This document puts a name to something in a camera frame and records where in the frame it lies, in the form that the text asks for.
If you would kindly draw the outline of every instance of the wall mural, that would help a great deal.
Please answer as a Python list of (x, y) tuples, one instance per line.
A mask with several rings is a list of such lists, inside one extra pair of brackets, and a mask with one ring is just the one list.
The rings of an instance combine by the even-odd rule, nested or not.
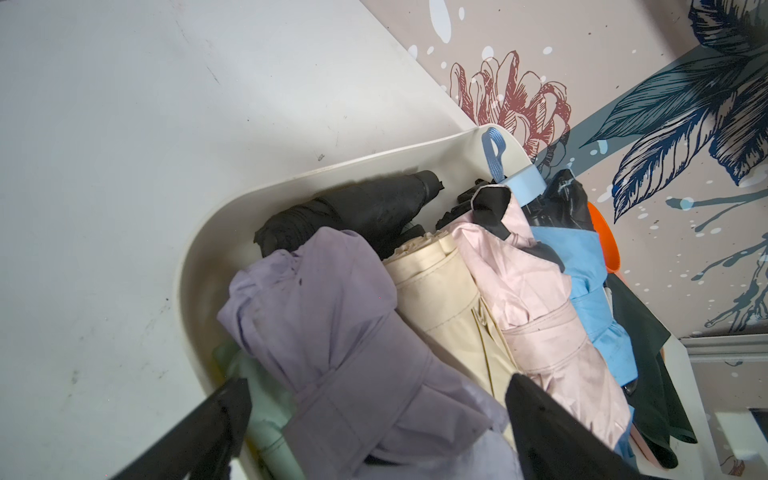
[(458, 105), (478, 125), (499, 124), (520, 142), (531, 159), (546, 150), (539, 163), (549, 165), (554, 156), (554, 141), (566, 145), (571, 107), (565, 85), (546, 81), (532, 71), (518, 79), (520, 58), (510, 51), (499, 63), (490, 57), (480, 70), (467, 79), (464, 68), (451, 68), (449, 94), (458, 96)]
[[(768, 0), (362, 1), (476, 124), (502, 125), (543, 176), (571, 168), (612, 205), (627, 281), (673, 333), (768, 332)], [(656, 57), (638, 63), (644, 48)], [(656, 66), (623, 72), (638, 65)], [(622, 78), (634, 86), (607, 96)]]
[(702, 46), (719, 55), (656, 74), (622, 98), (588, 141), (640, 134), (614, 177), (615, 220), (655, 195), (709, 145), (738, 185), (768, 155), (768, 2), (694, 0)]

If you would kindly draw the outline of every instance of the storage bin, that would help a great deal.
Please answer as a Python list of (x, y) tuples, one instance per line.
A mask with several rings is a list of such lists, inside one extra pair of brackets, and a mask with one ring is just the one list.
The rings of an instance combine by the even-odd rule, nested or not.
[[(503, 127), (484, 125), (257, 187), (210, 214), (187, 245), (174, 285), (182, 341), (205, 393), (211, 394), (223, 382), (212, 352), (229, 336), (216, 321), (216, 314), (227, 301), (227, 288), (235, 273), (261, 258), (253, 234), (268, 218), (328, 189), (376, 177), (432, 170), (445, 189), (424, 206), (413, 223), (434, 231), (437, 220), (456, 205), (456, 197), (472, 187), (475, 179), (491, 179), (481, 140), (489, 127), (495, 127), (505, 140), (502, 163), (506, 175), (531, 165), (520, 144)], [(261, 479), (248, 448), (243, 447), (240, 460), (248, 478)]]

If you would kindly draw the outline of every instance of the white surface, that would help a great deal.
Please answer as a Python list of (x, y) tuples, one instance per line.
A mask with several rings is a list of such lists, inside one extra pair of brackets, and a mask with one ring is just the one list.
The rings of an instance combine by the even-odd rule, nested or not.
[(357, 0), (9, 0), (0, 65), (4, 480), (112, 476), (204, 398), (166, 299), (221, 201), (472, 126)]
[[(733, 455), (765, 470), (765, 465), (768, 465), (768, 442), (752, 412), (745, 409), (742, 412), (717, 412), (715, 415)], [(747, 466), (745, 473), (755, 467)], [(752, 478), (757, 478), (754, 472), (749, 473)]]
[[(504, 172), (512, 176), (530, 167), (528, 155), (515, 138), (502, 127), (496, 127), (507, 144), (502, 155)], [(253, 232), (269, 217), (323, 190), (352, 181), (431, 170), (445, 189), (421, 209), (413, 223), (434, 231), (442, 215), (455, 206), (456, 196), (467, 190), (475, 178), (488, 176), (481, 140), (487, 130), (486, 126), (476, 127), (257, 188), (226, 202), (201, 224), (176, 278), (174, 308), (180, 330), (189, 340), (187, 354), (205, 391), (213, 392), (222, 380), (210, 353), (229, 338), (216, 321), (216, 313), (227, 301), (235, 273), (261, 258), (260, 249), (253, 245)], [(250, 478), (260, 478), (247, 452), (241, 459)]]

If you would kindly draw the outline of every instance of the white paint splatter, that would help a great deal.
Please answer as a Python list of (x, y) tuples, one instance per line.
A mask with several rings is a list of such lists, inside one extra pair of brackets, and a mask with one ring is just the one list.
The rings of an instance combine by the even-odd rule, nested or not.
[(744, 178), (739, 182), (739, 188), (751, 187), (762, 183), (768, 178), (768, 165), (758, 165), (753, 168)]
[(429, 17), (440, 40), (443, 43), (451, 41), (451, 17), (448, 15), (445, 0), (429, 0)]
[(683, 209), (683, 211), (690, 210), (694, 207), (694, 199), (691, 197), (685, 197), (683, 200), (680, 200), (680, 208)]
[(614, 189), (613, 185), (608, 185), (607, 187), (605, 187), (605, 193), (598, 197), (598, 203), (602, 204), (609, 198), (613, 198), (614, 196), (612, 191), (613, 189)]
[(489, 58), (493, 58), (493, 48), (490, 45), (482, 49), (482, 59), (488, 60)]

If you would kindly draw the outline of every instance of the umbrella fabric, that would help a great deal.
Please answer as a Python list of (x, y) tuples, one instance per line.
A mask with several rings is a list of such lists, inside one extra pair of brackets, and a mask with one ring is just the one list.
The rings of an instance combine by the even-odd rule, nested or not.
[(348, 478), (368, 454), (412, 464), (466, 451), (504, 409), (435, 358), (357, 233), (327, 227), (240, 271), (218, 320), (296, 400), (283, 429), (307, 478)]
[(675, 468), (678, 460), (670, 436), (686, 443), (697, 440), (661, 357), (669, 330), (618, 276), (608, 275), (605, 284), (611, 289), (614, 318), (632, 338), (637, 362), (637, 388), (627, 397), (634, 407), (634, 425), (661, 466)]
[[(214, 350), (214, 359), (227, 378), (245, 378), (253, 402), (247, 436), (275, 480), (303, 480), (299, 463), (283, 437), (283, 428), (296, 411), (293, 396), (258, 360), (250, 358), (235, 342)], [(356, 480), (522, 480), (517, 454), (497, 432), (486, 431), (469, 450), (456, 457), (415, 463), (379, 465), (371, 458), (355, 471)]]
[[(518, 369), (450, 234), (410, 240), (384, 267), (395, 282), (402, 319), (439, 359), (504, 405)], [(505, 434), (514, 446), (511, 429)]]
[[(505, 240), (475, 223), (474, 210), (487, 210), (487, 205), (475, 204), (478, 196), (491, 203), (494, 196), (508, 198), (501, 213), (510, 233)], [(629, 407), (569, 300), (571, 278), (555, 263), (521, 250), (534, 246), (536, 240), (506, 186), (483, 187), (472, 202), (473, 211), (446, 230), (502, 329), (518, 368), (612, 449), (629, 425)]]
[(637, 378), (632, 342), (616, 323), (603, 290), (607, 276), (600, 238), (589, 230), (532, 227), (536, 240), (554, 248), (571, 276), (571, 303), (587, 330), (589, 340), (605, 359), (619, 385)]

